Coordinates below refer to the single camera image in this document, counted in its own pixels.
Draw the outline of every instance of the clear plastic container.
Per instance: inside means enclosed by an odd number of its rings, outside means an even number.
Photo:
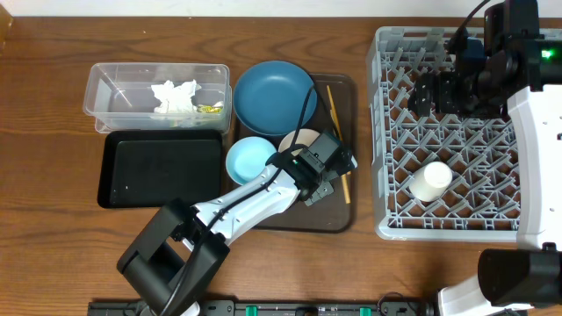
[[[224,102],[221,113],[154,113],[160,101],[150,88],[170,80],[174,85],[196,80],[201,89],[193,104]],[[212,129],[226,133],[232,102],[225,65],[188,63],[98,63],[90,72],[84,113],[96,117],[96,130]]]

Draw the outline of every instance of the beige bowl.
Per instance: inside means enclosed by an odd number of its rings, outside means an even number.
[[[294,135],[295,135],[295,131],[292,131],[292,132],[288,133],[287,136],[285,136],[283,138],[283,140],[281,140],[281,144],[279,144],[279,149],[278,149],[279,153],[281,153],[281,152],[283,152],[283,151],[285,151],[286,149],[289,148]],[[318,138],[318,136],[320,136],[320,133],[316,132],[315,130],[303,128],[299,131],[299,137],[297,138],[297,144],[310,146]],[[299,153],[300,153],[300,149],[292,152],[292,154],[294,154],[294,155],[297,155]]]

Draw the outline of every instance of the dark blue plate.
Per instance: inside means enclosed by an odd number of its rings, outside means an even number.
[[[234,112],[250,130],[267,136],[286,135],[299,123],[313,80],[286,61],[266,61],[248,69],[234,88]],[[316,109],[316,91],[308,99],[303,125]]]

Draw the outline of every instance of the green light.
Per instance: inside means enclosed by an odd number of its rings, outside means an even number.
[[[551,50],[549,50],[549,51],[544,50],[543,51],[543,58],[550,59],[552,56],[554,56],[554,51],[551,51]]]

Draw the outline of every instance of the black tray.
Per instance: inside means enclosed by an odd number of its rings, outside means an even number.
[[[330,86],[332,97],[334,99],[337,116],[342,129],[343,142],[350,147],[357,158],[355,148],[357,138],[357,90],[353,80],[346,75],[324,75],[311,74],[316,82],[316,88],[330,108],[327,86]],[[322,103],[318,102],[313,117],[303,126],[303,128],[314,129],[318,132],[324,129],[331,129],[331,118],[327,111],[322,109]],[[270,137],[263,136],[250,131],[246,126],[237,119],[234,126],[234,141],[249,137],[260,136],[269,140],[275,147],[278,147],[284,136]],[[352,222],[355,210],[355,192],[353,171],[348,176],[349,194],[351,203],[345,203],[343,195],[342,180],[337,179],[332,182],[334,193],[323,198],[314,205],[306,206],[304,203],[297,203],[281,214],[274,215],[256,228],[290,230],[290,231],[306,231],[319,233],[340,233],[344,231]],[[237,186],[230,181],[230,189]]]
[[[213,131],[117,131],[105,139],[97,203],[195,204],[220,195],[222,138]]]

